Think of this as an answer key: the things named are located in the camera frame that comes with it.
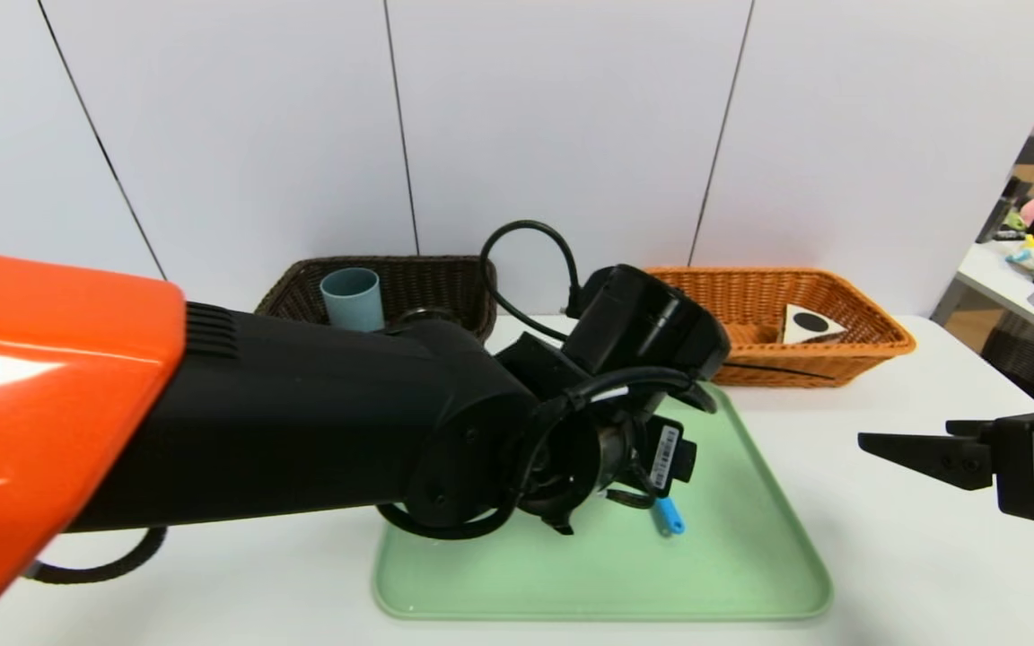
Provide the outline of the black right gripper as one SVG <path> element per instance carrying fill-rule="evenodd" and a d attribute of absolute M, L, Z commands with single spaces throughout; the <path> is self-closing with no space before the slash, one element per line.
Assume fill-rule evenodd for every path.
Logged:
<path fill-rule="evenodd" d="M 969 438 L 992 429 L 992 450 Z M 989 488 L 995 474 L 1000 511 L 1034 520 L 1034 414 L 949 420 L 945 432 L 952 437 L 862 432 L 857 441 L 866 454 L 960 490 Z"/>

